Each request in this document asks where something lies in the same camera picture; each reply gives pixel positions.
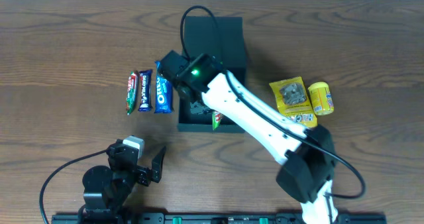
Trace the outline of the blue Oreo cookie pack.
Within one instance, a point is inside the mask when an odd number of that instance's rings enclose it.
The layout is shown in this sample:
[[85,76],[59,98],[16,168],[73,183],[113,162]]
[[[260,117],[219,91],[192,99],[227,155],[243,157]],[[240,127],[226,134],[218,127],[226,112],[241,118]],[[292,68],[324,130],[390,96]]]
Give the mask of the blue Oreo cookie pack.
[[160,61],[156,64],[156,106],[155,113],[171,113],[173,92],[171,83],[159,74]]

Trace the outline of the Haribo worms candy bag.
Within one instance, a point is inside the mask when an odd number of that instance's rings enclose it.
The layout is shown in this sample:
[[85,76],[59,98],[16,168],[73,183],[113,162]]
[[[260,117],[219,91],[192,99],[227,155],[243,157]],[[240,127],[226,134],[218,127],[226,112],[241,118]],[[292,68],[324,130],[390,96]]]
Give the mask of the Haribo worms candy bag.
[[213,117],[212,117],[212,122],[213,122],[213,130],[217,129],[221,123],[221,120],[223,118],[223,114],[218,112],[218,111],[214,111],[213,112]]

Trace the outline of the yellow Hacks candy bag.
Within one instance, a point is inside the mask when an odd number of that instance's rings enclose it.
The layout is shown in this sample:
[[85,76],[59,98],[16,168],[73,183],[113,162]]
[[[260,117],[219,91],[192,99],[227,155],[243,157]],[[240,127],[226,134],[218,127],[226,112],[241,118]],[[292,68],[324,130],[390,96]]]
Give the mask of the yellow Hacks candy bag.
[[269,86],[274,93],[278,111],[283,116],[308,128],[317,126],[317,117],[313,112],[302,77],[272,82]]

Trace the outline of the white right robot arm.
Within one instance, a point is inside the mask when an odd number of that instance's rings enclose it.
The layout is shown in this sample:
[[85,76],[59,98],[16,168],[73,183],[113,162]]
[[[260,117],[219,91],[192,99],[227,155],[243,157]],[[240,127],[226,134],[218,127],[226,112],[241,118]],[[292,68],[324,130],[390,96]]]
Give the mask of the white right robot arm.
[[295,123],[248,91],[212,57],[176,62],[173,85],[222,113],[254,137],[280,165],[276,182],[300,202],[305,223],[334,223],[333,175],[337,159],[330,132]]

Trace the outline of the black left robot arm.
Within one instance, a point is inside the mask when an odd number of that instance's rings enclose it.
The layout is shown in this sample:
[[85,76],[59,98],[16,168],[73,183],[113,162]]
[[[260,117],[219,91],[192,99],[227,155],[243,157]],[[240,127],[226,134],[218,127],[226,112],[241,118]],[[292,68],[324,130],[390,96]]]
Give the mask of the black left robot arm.
[[144,140],[129,136],[118,139],[105,153],[108,166],[95,166],[84,175],[84,215],[78,212],[78,223],[136,223],[137,217],[130,213],[124,202],[136,184],[149,186],[162,179],[166,147],[152,159],[151,167],[139,166]]

